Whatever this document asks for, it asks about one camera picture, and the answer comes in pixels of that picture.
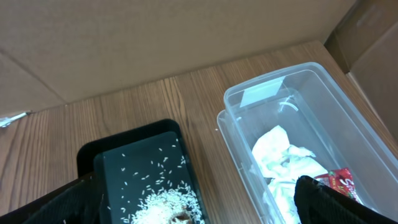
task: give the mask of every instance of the clear plastic container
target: clear plastic container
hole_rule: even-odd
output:
[[[285,221],[251,150],[277,125],[325,169],[348,167],[363,204],[398,221],[397,159],[321,65],[253,78],[228,89],[224,102],[218,126],[263,223]]]

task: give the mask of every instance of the cardboard wall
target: cardboard wall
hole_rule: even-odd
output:
[[[14,112],[41,110],[64,103],[28,71],[0,54],[0,118]]]
[[[398,140],[398,1],[363,0],[326,43]]]
[[[2,0],[1,51],[58,101],[35,96],[43,102],[32,107],[24,94],[19,103],[0,98],[0,105],[40,110],[265,50],[324,42],[354,2]]]

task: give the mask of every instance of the black tray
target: black tray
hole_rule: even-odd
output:
[[[157,193],[162,187],[167,190],[174,189],[178,184],[182,186],[181,180],[196,193],[203,219],[209,223],[197,178],[175,121],[165,119],[90,142],[80,149],[77,164],[79,177],[94,170],[105,186],[101,223],[120,223],[121,217],[140,209],[137,206],[139,198],[144,199],[152,193],[146,190],[147,185]],[[162,176],[161,172],[164,172],[165,179],[156,185],[156,180]],[[125,208],[126,212],[123,213],[121,208]]]

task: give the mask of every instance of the white label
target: white label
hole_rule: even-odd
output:
[[[275,96],[278,93],[280,86],[284,82],[284,79],[285,77],[279,77],[245,89],[240,107],[250,105],[271,96]]]

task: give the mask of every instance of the wooden table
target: wooden table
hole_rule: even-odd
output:
[[[86,142],[171,118],[182,129],[213,223],[259,223],[218,131],[227,88],[304,62],[323,65],[395,155],[398,147],[320,42],[277,50],[34,113],[0,129],[0,215],[77,178]]]

